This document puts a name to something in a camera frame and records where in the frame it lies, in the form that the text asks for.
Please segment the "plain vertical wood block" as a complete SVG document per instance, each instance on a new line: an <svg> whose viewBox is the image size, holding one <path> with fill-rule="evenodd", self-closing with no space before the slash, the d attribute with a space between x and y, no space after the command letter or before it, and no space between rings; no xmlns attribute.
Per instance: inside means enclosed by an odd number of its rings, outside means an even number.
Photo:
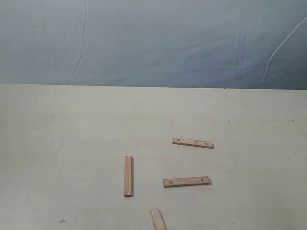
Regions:
<svg viewBox="0 0 307 230"><path fill-rule="evenodd" d="M124 197L133 196L133 157L125 156L124 162Z"/></svg>

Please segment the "edge plain wood block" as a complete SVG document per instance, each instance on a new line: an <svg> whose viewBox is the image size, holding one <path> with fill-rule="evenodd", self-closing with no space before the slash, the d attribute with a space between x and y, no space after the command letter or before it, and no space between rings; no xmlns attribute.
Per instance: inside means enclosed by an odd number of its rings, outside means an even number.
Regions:
<svg viewBox="0 0 307 230"><path fill-rule="evenodd" d="M159 209L155 208L150 211L151 218L156 230L167 230L163 217Z"/></svg>

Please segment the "upper wood block with holes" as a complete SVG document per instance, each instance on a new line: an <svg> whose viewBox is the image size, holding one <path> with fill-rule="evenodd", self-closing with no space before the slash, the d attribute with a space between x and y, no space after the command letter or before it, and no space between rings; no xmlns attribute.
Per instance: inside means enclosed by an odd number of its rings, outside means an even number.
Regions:
<svg viewBox="0 0 307 230"><path fill-rule="evenodd" d="M214 149L214 144L209 141L193 140L186 138L172 138L172 143L176 145Z"/></svg>

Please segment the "wood block with holes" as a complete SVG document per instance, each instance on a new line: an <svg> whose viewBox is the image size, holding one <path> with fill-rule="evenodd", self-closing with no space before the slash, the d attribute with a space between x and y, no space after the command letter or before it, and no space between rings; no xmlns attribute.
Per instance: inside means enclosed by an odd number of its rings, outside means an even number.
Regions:
<svg viewBox="0 0 307 230"><path fill-rule="evenodd" d="M172 143L176 145L214 149L214 144L209 141L193 140L186 138L172 138Z"/></svg>
<svg viewBox="0 0 307 230"><path fill-rule="evenodd" d="M208 176L163 179L164 188L210 185L210 184L211 180Z"/></svg>

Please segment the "lower wood block with holes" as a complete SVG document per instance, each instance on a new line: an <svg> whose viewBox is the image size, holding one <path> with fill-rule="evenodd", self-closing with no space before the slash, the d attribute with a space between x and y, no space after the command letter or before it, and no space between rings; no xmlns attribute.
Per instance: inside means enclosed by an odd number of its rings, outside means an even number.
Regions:
<svg viewBox="0 0 307 230"><path fill-rule="evenodd" d="M163 179L164 188L210 185L210 184L211 180L208 176Z"/></svg>

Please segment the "blue-grey backdrop sheet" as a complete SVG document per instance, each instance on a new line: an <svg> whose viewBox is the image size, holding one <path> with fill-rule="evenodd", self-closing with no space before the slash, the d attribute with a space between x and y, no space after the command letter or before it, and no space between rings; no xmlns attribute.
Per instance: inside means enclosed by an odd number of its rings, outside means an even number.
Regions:
<svg viewBox="0 0 307 230"><path fill-rule="evenodd" d="M3 0L0 81L305 89L304 0Z"/></svg>

